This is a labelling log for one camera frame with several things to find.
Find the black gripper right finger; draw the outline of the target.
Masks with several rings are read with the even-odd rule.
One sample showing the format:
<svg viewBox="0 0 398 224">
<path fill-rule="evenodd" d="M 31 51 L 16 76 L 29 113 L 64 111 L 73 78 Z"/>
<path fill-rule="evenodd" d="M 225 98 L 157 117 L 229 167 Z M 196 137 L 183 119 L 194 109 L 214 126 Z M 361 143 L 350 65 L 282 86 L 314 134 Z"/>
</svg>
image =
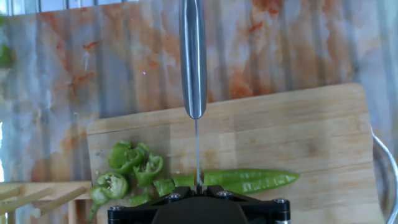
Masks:
<svg viewBox="0 0 398 224">
<path fill-rule="evenodd" d="M 199 196 L 205 202 L 205 223 L 290 223 L 290 201 L 286 198 L 259 200 L 249 196 L 249 192 L 227 185 L 198 187 Z"/>
</svg>

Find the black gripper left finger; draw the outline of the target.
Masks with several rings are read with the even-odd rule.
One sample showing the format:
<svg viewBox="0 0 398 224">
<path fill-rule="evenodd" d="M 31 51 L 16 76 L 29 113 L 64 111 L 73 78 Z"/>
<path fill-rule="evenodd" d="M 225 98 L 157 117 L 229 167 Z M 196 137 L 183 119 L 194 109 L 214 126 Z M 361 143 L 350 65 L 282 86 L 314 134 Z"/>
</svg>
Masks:
<svg viewBox="0 0 398 224">
<path fill-rule="evenodd" d="M 108 224 L 186 223 L 193 211 L 183 211 L 187 207 L 183 203 L 197 195 L 190 187 L 177 187 L 172 193 L 137 207 L 109 207 Z"/>
</svg>

